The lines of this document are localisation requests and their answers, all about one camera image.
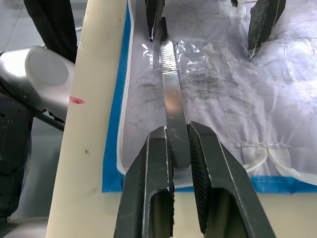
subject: red mark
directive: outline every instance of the red mark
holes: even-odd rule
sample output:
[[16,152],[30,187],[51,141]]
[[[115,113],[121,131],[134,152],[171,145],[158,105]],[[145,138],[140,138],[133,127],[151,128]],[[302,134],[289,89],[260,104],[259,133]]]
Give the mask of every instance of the red mark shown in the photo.
[[81,99],[75,98],[73,96],[70,96],[69,98],[70,98],[71,102],[74,104],[83,104],[86,102],[85,100],[81,100]]

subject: blue border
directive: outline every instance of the blue border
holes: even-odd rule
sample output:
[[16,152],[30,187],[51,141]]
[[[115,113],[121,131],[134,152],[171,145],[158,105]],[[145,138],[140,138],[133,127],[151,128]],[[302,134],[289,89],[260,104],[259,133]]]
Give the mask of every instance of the blue border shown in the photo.
[[[123,188],[124,175],[116,166],[117,160],[117,138],[120,122],[120,114],[124,93],[125,78],[128,65],[128,53],[130,43],[131,20],[129,7],[127,6],[120,62],[118,67],[117,80],[115,84],[113,102],[109,118],[108,134],[103,164],[103,187],[102,192],[121,192]],[[317,192],[317,186],[298,181],[291,177],[261,176],[251,178],[256,192],[261,193],[296,193],[296,192]],[[180,188],[176,191],[193,192],[192,187]]]
[[103,164],[103,187],[102,192],[119,192],[122,190],[124,176],[117,170],[117,138],[119,130],[119,122],[121,115],[121,107],[123,100],[123,92],[125,78],[128,65],[128,53],[131,32],[131,19],[129,6],[127,5],[120,61],[117,73],[117,81],[115,84],[113,101],[111,106],[108,133],[106,139],[106,149]]

